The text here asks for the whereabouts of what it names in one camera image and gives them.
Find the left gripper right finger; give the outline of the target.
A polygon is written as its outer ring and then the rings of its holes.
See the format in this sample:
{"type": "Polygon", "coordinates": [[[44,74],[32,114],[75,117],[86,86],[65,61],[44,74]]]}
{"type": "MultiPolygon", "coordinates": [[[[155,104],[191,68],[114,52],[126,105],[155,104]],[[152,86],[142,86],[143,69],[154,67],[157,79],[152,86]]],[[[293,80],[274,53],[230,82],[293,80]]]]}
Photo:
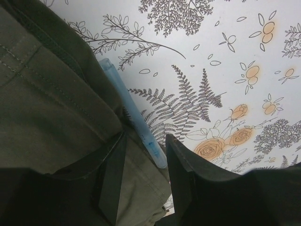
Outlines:
{"type": "Polygon", "coordinates": [[[166,154],[177,225],[300,225],[299,164],[240,175],[198,156],[173,135],[166,137],[166,154]]]}

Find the blue capped white pen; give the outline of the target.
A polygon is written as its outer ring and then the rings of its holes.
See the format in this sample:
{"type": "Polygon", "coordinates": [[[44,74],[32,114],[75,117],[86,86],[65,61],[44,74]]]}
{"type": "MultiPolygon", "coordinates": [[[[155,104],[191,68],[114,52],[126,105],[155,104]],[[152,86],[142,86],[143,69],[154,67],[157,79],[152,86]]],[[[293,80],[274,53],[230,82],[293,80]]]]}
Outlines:
{"type": "Polygon", "coordinates": [[[146,150],[154,160],[156,166],[160,169],[166,168],[166,155],[157,142],[156,138],[150,131],[148,125],[146,124],[137,106],[135,105],[135,102],[131,98],[131,95],[129,94],[122,78],[120,77],[119,72],[107,58],[99,61],[99,65],[119,93],[123,102],[123,106],[126,110],[126,115],[130,119],[134,129],[142,140],[142,143],[145,146],[146,150]]]}

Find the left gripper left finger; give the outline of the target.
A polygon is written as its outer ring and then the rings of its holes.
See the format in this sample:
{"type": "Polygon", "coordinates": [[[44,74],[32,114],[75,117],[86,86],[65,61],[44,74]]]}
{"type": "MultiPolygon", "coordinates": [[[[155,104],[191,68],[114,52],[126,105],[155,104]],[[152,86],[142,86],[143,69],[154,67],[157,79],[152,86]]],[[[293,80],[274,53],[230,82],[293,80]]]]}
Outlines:
{"type": "Polygon", "coordinates": [[[53,174],[0,170],[3,226],[114,226],[127,138],[115,136],[53,174]]]}

